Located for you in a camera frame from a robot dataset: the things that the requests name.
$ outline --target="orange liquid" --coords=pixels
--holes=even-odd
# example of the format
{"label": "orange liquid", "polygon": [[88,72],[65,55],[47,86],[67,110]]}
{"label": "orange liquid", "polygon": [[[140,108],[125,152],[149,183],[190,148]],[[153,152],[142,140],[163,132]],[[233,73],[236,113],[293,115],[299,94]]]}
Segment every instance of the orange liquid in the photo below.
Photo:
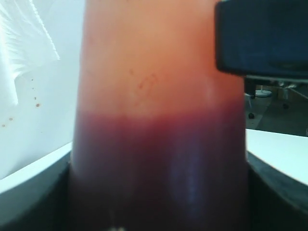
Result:
{"label": "orange liquid", "polygon": [[71,229],[245,231],[243,81],[213,0],[87,1]]}

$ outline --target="floor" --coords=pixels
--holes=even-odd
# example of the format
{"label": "floor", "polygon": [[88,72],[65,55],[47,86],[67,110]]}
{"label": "floor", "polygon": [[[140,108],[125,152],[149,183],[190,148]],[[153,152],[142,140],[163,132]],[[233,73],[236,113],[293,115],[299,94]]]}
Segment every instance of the floor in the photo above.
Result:
{"label": "floor", "polygon": [[[249,96],[245,96],[246,128],[308,136],[308,101],[288,102],[288,109],[283,108],[284,102],[275,97],[256,97],[250,107]],[[255,118],[249,119],[249,113]]]}

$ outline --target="chair wheel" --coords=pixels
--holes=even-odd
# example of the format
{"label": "chair wheel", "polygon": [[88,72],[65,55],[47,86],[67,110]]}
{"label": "chair wheel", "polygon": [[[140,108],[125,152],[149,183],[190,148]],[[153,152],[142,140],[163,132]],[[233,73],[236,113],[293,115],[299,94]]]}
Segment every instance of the chair wheel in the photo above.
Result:
{"label": "chair wheel", "polygon": [[255,118],[255,115],[254,115],[253,113],[249,113],[249,114],[248,114],[248,118],[249,118],[249,119],[254,119],[254,118]]}
{"label": "chair wheel", "polygon": [[289,105],[286,104],[286,103],[284,103],[284,104],[282,105],[282,107],[283,107],[283,109],[288,109],[288,108],[289,108]]}

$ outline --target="drink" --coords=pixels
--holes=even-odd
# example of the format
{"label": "drink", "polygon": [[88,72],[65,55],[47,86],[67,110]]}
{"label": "drink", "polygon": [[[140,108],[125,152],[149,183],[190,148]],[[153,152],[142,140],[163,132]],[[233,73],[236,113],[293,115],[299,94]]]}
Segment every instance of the drink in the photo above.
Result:
{"label": "drink", "polygon": [[87,2],[72,230],[247,230],[243,81],[215,70],[213,10]]}

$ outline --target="dark red liquid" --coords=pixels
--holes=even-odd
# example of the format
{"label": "dark red liquid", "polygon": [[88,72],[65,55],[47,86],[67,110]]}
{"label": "dark red liquid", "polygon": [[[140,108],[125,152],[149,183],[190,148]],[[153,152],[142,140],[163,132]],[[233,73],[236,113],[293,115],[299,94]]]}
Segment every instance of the dark red liquid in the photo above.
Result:
{"label": "dark red liquid", "polygon": [[242,105],[155,119],[79,111],[72,229],[247,231]]}

